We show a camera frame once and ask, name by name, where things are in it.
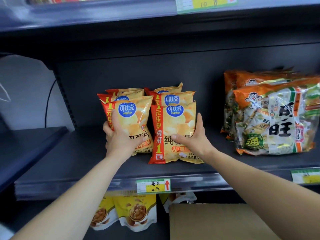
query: hand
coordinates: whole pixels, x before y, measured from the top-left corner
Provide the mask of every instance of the hand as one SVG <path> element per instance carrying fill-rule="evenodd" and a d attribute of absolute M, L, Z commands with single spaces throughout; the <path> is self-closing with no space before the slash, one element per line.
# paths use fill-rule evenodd
<path fill-rule="evenodd" d="M 212 158 L 213 153 L 218 150 L 214 148 L 205 135 L 205 128 L 203 127 L 202 116 L 200 113 L 198 113 L 197 118 L 196 129 L 192 137 L 172 134 L 171 139 L 175 142 L 186 145 L 194 155 L 208 163 L 208 160 Z"/>
<path fill-rule="evenodd" d="M 144 142 L 144 137 L 130 139 L 129 135 L 121 128 L 115 110 L 111 112 L 111 119 L 114 131 L 109 127 L 108 121 L 103 124 L 103 131 L 106 133 L 106 157 L 114 158 L 124 163 L 134 152 L 139 144 Z"/>

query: red arrow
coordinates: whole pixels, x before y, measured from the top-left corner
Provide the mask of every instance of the red arrow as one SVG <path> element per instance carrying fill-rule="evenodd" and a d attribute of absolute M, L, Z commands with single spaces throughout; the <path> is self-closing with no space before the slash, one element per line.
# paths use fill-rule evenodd
<path fill-rule="evenodd" d="M 166 180 L 164 184 L 167 186 L 167 190 L 169 190 L 169 184 L 170 184 L 169 181 Z"/>

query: forearm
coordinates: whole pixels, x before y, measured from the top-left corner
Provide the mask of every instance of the forearm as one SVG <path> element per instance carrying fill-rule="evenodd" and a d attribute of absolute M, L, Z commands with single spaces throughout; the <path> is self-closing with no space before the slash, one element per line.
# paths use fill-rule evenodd
<path fill-rule="evenodd" d="M 12 239 L 83 239 L 120 166 L 121 162 L 116 158 L 103 159 Z"/>
<path fill-rule="evenodd" d="M 211 155 L 207 162 L 279 237 L 312 239 L 319 236 L 320 195 L 215 149 Z"/>

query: black cable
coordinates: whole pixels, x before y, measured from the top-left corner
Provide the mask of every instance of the black cable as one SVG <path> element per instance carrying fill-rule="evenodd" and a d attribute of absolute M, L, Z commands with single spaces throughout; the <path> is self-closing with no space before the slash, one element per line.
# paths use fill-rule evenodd
<path fill-rule="evenodd" d="M 44 117 L 44 127 L 47 128 L 47 113 L 48 113 L 48 104 L 49 104 L 49 99 L 50 99 L 50 95 L 51 95 L 51 91 L 54 88 L 54 84 L 56 83 L 57 80 L 54 80 L 51 88 L 50 88 L 50 92 L 49 92 L 49 96 L 48 96 L 48 100 L 47 100 L 47 106 L 45 108 L 45 117 Z"/>

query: white wall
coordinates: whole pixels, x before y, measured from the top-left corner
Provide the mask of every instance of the white wall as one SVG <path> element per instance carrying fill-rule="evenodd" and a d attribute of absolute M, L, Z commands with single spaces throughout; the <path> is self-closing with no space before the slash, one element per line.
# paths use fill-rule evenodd
<path fill-rule="evenodd" d="M 44 128 L 46 103 L 54 80 L 53 72 L 42 61 L 17 55 L 0 59 L 0 83 L 11 98 L 11 102 L 0 100 L 0 114 L 11 130 Z M 1 88 L 0 98 L 6 98 Z M 47 114 L 47 127 L 56 126 L 74 130 L 57 83 Z"/>

